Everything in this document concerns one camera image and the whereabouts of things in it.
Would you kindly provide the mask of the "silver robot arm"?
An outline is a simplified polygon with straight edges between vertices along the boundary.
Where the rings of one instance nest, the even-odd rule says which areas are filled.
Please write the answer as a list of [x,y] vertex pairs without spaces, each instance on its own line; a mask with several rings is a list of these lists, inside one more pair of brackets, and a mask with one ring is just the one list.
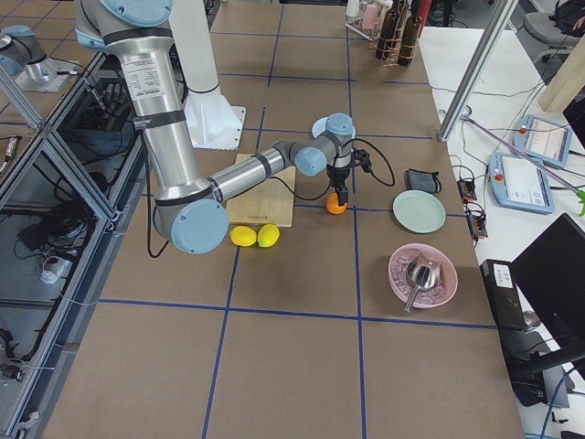
[[30,27],[14,25],[1,29],[1,67],[14,77],[23,91],[57,92],[69,72],[60,75]]
[[345,168],[355,128],[334,113],[312,141],[280,141],[204,177],[193,134],[223,132],[239,118],[220,92],[205,8],[200,1],[78,1],[78,41],[115,56],[122,67],[159,190],[154,225],[177,249],[214,250],[229,218],[223,202],[295,166],[312,177]]

